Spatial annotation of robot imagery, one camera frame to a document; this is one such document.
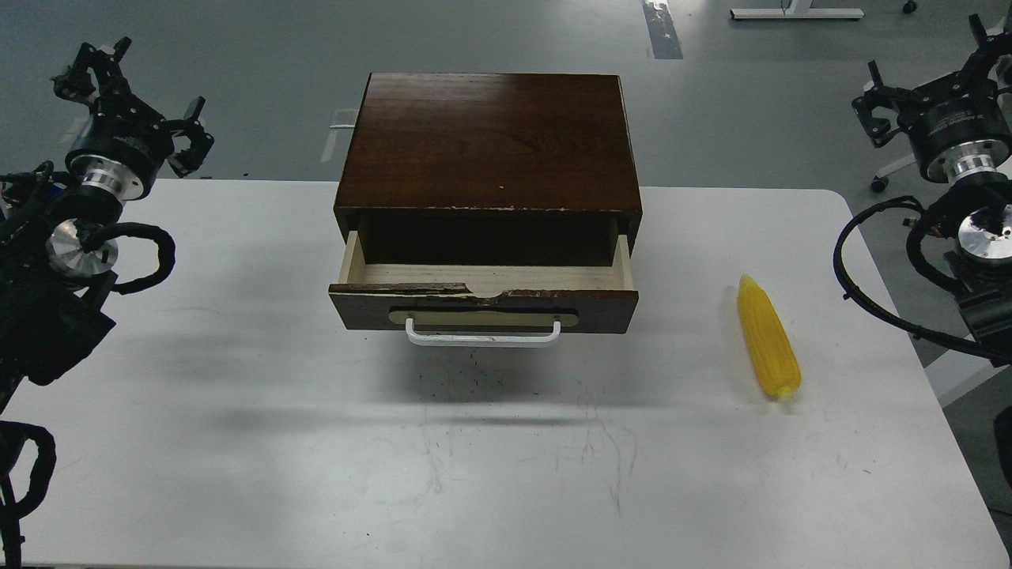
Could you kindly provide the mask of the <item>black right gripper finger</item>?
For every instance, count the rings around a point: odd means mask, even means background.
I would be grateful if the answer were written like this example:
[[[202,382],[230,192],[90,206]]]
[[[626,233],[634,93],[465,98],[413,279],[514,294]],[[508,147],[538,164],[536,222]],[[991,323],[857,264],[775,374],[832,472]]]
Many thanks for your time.
[[[1008,30],[1000,30],[992,35],[984,28],[984,23],[977,14],[969,15],[969,28],[977,49],[969,55],[964,67],[961,68],[961,87],[971,88],[983,84],[996,71],[996,77],[1002,88],[1010,87],[1010,63],[1001,64],[1002,58],[1010,58],[1011,36]]]
[[[899,119],[906,111],[917,111],[922,105],[922,93],[911,88],[886,85],[878,63],[867,63],[870,87],[851,100],[851,108],[870,143],[876,148],[889,144],[893,137],[904,132]]]

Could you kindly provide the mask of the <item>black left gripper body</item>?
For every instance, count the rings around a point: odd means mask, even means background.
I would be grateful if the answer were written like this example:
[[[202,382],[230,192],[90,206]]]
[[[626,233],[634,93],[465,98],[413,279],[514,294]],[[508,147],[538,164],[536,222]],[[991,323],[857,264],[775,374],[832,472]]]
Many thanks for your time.
[[[69,173],[121,202],[147,198],[175,146],[163,116],[142,106],[97,96],[89,118],[66,154]]]

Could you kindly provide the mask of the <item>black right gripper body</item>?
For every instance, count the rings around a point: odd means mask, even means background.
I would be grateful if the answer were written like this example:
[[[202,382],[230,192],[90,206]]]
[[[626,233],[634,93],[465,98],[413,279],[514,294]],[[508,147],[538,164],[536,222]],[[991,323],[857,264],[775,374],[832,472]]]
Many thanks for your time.
[[[1010,155],[1010,126],[998,104],[1000,84],[984,78],[972,85],[946,75],[914,89],[920,97],[907,109],[906,132],[920,175],[929,183],[948,183],[955,159],[950,149],[971,145],[999,166]]]

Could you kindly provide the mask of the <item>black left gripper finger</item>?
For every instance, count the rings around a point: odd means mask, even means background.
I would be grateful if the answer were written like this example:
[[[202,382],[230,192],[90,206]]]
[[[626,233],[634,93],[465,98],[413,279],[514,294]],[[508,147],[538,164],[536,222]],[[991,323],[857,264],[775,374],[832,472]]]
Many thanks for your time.
[[[130,46],[129,36],[113,44],[111,53],[90,43],[81,44],[71,64],[51,77],[53,93],[60,100],[84,107],[96,107],[102,97],[123,102],[133,95],[119,65]]]
[[[206,98],[198,96],[191,101],[182,118],[164,121],[166,132],[173,139],[184,138],[189,143],[185,149],[174,151],[167,159],[178,178],[185,178],[198,171],[213,147],[214,137],[200,121],[205,104]]]

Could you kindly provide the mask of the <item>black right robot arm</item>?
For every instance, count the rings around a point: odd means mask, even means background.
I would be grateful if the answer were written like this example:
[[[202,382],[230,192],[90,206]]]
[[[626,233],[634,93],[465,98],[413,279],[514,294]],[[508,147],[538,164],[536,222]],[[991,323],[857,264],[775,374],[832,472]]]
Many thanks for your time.
[[[921,86],[888,86],[876,62],[868,64],[870,87],[851,102],[863,132],[876,148],[906,134],[921,177],[948,188],[929,206],[906,195],[857,213],[841,230],[832,263],[844,298],[871,316],[915,338],[1001,367],[1010,364],[1011,188],[1000,166],[1010,159],[1011,134],[1000,98],[1010,93],[1010,84],[991,78],[991,72],[1009,57],[1011,40],[1008,30],[988,32],[975,14],[969,26],[976,49],[965,64]],[[906,220],[908,262],[952,296],[969,339],[889,313],[850,277],[843,259],[848,237],[889,209],[915,213]]]

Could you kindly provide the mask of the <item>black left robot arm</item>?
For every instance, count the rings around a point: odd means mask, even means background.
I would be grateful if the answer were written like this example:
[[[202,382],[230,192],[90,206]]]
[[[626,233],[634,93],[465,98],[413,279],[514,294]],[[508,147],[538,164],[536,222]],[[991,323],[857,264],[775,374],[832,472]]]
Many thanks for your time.
[[[2,176],[2,407],[23,382],[50,385],[90,356],[115,327],[102,311],[109,295],[156,287],[174,269],[170,234],[122,213],[163,166],[180,178],[202,166],[214,143],[199,119],[206,101],[180,119],[150,107],[120,68],[130,45],[83,43],[54,76],[55,95],[88,111],[65,169],[47,160]]]

